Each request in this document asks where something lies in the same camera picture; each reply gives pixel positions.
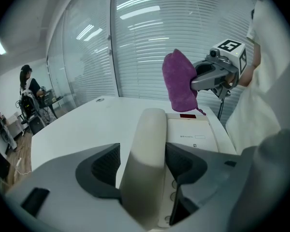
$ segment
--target person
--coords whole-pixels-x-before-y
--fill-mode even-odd
[[[0,113],[0,130],[4,130],[7,138],[8,138],[8,143],[11,146],[13,150],[17,148],[17,143],[15,142],[13,136],[11,135],[9,128],[7,127],[7,121],[6,118],[2,113]]]
[[[247,38],[254,44],[252,65],[239,80],[246,87],[226,123],[226,131],[237,151],[259,145],[281,130],[282,121],[274,111],[279,102],[283,78],[290,72],[290,31],[271,0],[258,0],[251,12]]]
[[[34,78],[31,78],[32,68],[29,65],[24,65],[21,68],[19,79],[20,79],[20,94],[23,90],[27,88],[27,84],[29,83],[28,89],[32,92],[34,98],[37,100],[39,104],[39,110],[37,111],[40,115],[41,119],[43,120],[45,125],[50,124],[54,120],[56,120],[55,116],[48,107],[42,108],[42,97],[45,95],[45,88],[40,87],[37,81]]]

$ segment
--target human arm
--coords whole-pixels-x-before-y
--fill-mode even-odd
[[[37,83],[37,81],[33,78],[30,82],[30,87],[29,89],[36,94],[37,97],[43,96],[44,92],[41,90],[40,85]]]
[[[0,113],[0,119],[3,121],[4,124],[8,125],[6,118],[2,113]]]
[[[251,82],[252,75],[254,70],[260,65],[261,62],[261,50],[260,45],[257,43],[254,43],[254,49],[253,49],[253,61],[251,63],[251,66],[246,67],[246,70],[242,74],[238,85],[247,87],[249,83]]]

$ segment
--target white wall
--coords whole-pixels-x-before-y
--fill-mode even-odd
[[[46,89],[52,88],[45,58],[29,62],[28,65],[32,68],[31,77],[35,78],[40,86],[45,86]],[[16,101],[19,100],[19,73],[21,67],[22,65],[0,76],[0,112],[7,118],[15,112],[21,113],[20,109],[15,106]],[[0,138],[0,153],[3,155],[6,147],[7,144]]]
[[[0,76],[15,66],[45,57],[45,39],[58,0],[15,0],[0,21]]]

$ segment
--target white counter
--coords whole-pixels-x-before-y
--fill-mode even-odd
[[[32,138],[31,166],[35,170],[43,163],[64,155],[96,146],[120,143],[121,165],[116,176],[116,186],[123,175],[135,129],[146,108],[161,108],[166,113],[177,113],[169,101],[154,101],[123,97],[99,97],[60,117]],[[206,113],[216,136],[221,153],[236,151],[220,121],[207,106]],[[197,110],[185,114],[201,115]]]

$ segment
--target white cylindrical handle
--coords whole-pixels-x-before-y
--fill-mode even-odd
[[[120,184],[124,208],[147,230],[156,227],[159,219],[166,130],[164,110],[143,111]]]

